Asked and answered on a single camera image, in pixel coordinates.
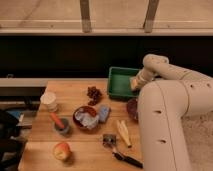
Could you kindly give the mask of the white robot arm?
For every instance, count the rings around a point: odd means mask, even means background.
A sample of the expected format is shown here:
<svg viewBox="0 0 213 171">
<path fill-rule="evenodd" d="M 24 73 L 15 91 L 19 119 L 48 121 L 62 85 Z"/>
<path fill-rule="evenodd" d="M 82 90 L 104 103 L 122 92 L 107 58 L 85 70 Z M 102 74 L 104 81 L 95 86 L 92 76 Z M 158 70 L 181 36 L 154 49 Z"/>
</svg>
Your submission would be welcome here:
<svg viewBox="0 0 213 171">
<path fill-rule="evenodd" d="M 213 111 L 213 78 L 148 54 L 136 79 L 144 170 L 192 171 L 181 118 Z"/>
</svg>

